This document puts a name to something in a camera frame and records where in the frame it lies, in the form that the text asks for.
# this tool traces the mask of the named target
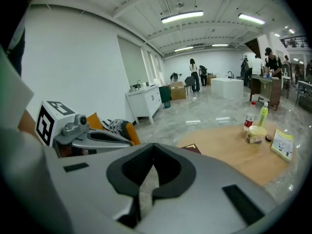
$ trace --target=floor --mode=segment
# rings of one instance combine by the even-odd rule
[[[153,117],[154,125],[150,124],[148,118],[144,118],[135,128],[142,143],[158,142],[176,146],[181,138],[194,130],[243,124],[250,105],[249,96],[250,89],[247,87],[244,87],[243,99],[240,101],[220,98],[211,92],[210,86],[201,87],[199,93],[190,94],[189,91],[186,99],[171,101],[170,108],[159,108]],[[294,136],[294,145],[298,153],[295,164],[290,166],[285,174],[265,186],[278,203],[298,188],[311,160],[312,114],[295,106],[295,98],[296,89],[291,88],[289,98],[282,97],[278,110],[270,110],[267,118]],[[262,106],[261,102],[256,104],[259,112]],[[200,122],[186,124],[186,121],[190,120]],[[140,187],[142,217],[151,209],[151,192],[157,187],[158,176],[153,167]]]

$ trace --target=green trash bin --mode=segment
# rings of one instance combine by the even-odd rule
[[[170,86],[159,87],[161,103],[164,103],[165,108],[170,108]]]

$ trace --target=green bottle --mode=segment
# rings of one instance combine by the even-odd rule
[[[261,108],[260,121],[258,123],[258,127],[261,127],[263,125],[263,122],[265,121],[265,119],[268,117],[268,114],[269,114],[268,105],[269,104],[267,102],[265,102],[264,106]]]

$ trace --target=plastic bottle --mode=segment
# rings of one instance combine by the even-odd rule
[[[260,111],[260,120],[259,120],[259,123],[258,123],[258,127],[261,127],[263,126],[263,122],[265,121],[265,119],[268,117],[268,114],[269,114],[269,109],[268,109],[268,103],[265,102],[264,103],[264,106],[261,108],[261,111]]]
[[[255,102],[252,101],[252,104],[249,106],[249,110],[246,116],[245,124],[244,124],[244,130],[248,131],[249,127],[253,124],[254,117],[255,117]]]

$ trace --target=yellow lid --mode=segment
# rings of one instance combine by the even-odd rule
[[[264,127],[250,126],[248,130],[252,135],[265,136],[267,135],[267,130]]]

